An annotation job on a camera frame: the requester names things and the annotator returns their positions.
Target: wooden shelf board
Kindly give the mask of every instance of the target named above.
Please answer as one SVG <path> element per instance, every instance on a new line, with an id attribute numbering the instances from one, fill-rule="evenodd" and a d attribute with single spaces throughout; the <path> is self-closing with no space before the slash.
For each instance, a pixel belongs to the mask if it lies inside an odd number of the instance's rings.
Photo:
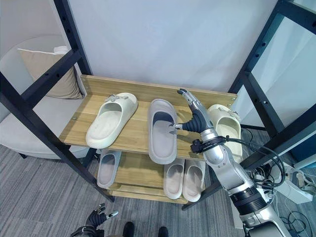
<path id="1" fill-rule="evenodd" d="M 94 76 L 82 76 L 88 95 L 81 106 L 75 112 L 59 138 L 68 145 L 87 146 L 85 135 L 94 121 L 100 106 L 110 95 L 120 92 L 131 92 L 138 98 L 138 108 L 131 119 L 109 146 L 111 150 L 148 154 L 148 125 L 147 111 L 150 102 L 155 98 L 166 99 L 174 105 L 178 122 L 186 122 L 192 118 L 192 113 L 186 101 L 176 93 L 177 87 L 145 84 L 138 82 L 122 81 L 117 79 L 100 78 Z M 206 105 L 206 107 L 220 103 L 227 106 L 233 103 L 235 94 L 194 90 L 192 92 Z M 184 159 L 204 160 L 202 155 L 191 152 L 190 145 L 193 140 L 199 138 L 197 133 L 178 130 L 177 157 Z"/>
<path id="2" fill-rule="evenodd" d="M 179 203 L 179 204 L 186 204 L 188 203 L 185 199 L 170 199 L 166 196 L 154 196 L 154 195 L 146 195 L 146 194 L 135 194 L 135 193 L 127 193 L 121 191 L 112 191 L 113 196 L 123 197 L 123 198 L 138 198 L 138 199 L 145 199 L 145 200 L 153 200 L 153 201 L 164 201 L 164 202 L 172 202 L 172 203 Z"/>
<path id="3" fill-rule="evenodd" d="M 181 195 L 173 200 L 163 191 L 163 165 L 152 162 L 148 155 L 122 153 L 115 182 L 107 188 L 114 196 L 187 203 Z"/>

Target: slipper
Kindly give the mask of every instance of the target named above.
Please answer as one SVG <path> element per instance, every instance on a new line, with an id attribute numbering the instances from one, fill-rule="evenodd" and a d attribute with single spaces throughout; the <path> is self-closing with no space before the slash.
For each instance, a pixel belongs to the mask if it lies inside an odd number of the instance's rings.
<path id="1" fill-rule="evenodd" d="M 205 162 L 197 160 L 186 160 L 182 194 L 190 202 L 198 201 L 205 176 Z"/>
<path id="2" fill-rule="evenodd" d="M 121 151 L 102 150 L 97 177 L 97 184 L 100 188 L 106 189 L 114 183 L 120 156 Z"/>
<path id="3" fill-rule="evenodd" d="M 87 131 L 87 145 L 92 148 L 110 146 L 135 113 L 137 106 L 137 99 L 131 93 L 110 95 Z"/>
<path id="4" fill-rule="evenodd" d="M 148 153 L 153 162 L 170 164 L 177 155 L 177 123 L 173 106 L 165 100 L 155 99 L 148 109 Z"/>
<path id="5" fill-rule="evenodd" d="M 163 191 L 170 199 L 177 199 L 181 196 L 184 161 L 184 159 L 176 158 L 173 163 L 164 165 Z"/>
<path id="6" fill-rule="evenodd" d="M 240 139 L 241 127 L 239 116 L 223 105 L 212 105 L 207 110 L 213 126 L 219 136 Z M 237 163 L 242 162 L 242 146 L 236 142 L 225 143 L 231 149 L 233 158 Z"/>

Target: white wall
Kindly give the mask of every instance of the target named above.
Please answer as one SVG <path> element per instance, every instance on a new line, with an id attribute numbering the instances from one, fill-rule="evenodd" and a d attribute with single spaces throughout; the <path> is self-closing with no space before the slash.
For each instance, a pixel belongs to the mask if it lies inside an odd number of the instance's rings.
<path id="1" fill-rule="evenodd" d="M 49 0 L 1 0 L 0 4 L 0 58 L 25 40 L 61 35 Z"/>
<path id="2" fill-rule="evenodd" d="M 316 1 L 300 0 L 316 10 Z M 285 126 L 316 103 L 316 36 L 284 18 L 252 73 Z M 263 126 L 244 87 L 234 110 L 243 124 Z"/>
<path id="3" fill-rule="evenodd" d="M 70 0 L 95 75 L 228 91 L 276 0 Z"/>

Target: black shoe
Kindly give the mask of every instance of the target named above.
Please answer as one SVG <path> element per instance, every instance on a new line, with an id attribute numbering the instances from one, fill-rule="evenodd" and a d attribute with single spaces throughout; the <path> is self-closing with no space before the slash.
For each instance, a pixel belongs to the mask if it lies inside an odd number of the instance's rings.
<path id="1" fill-rule="evenodd" d="M 127 222 L 124 226 L 123 236 L 124 237 L 133 237 L 134 236 L 135 226 L 132 222 Z"/>
<path id="2" fill-rule="evenodd" d="M 169 237 L 167 227 L 165 226 L 160 227 L 158 237 Z"/>

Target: silver robotic arm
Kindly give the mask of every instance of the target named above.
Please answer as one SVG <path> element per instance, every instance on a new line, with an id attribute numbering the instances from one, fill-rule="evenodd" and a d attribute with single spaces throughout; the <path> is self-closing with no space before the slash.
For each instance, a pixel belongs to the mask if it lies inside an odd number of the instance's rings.
<path id="1" fill-rule="evenodd" d="M 202 142 L 194 140 L 191 148 L 196 152 L 194 148 L 205 145 L 200 152 L 203 152 L 206 163 L 212 167 L 218 181 L 228 192 L 250 236 L 290 237 L 290 233 L 273 208 L 261 197 L 245 170 L 234 161 L 230 149 L 224 145 L 210 146 L 218 141 L 218 134 L 204 105 L 185 89 L 177 92 L 188 102 L 193 118 L 186 123 L 172 126 L 200 133 Z"/>

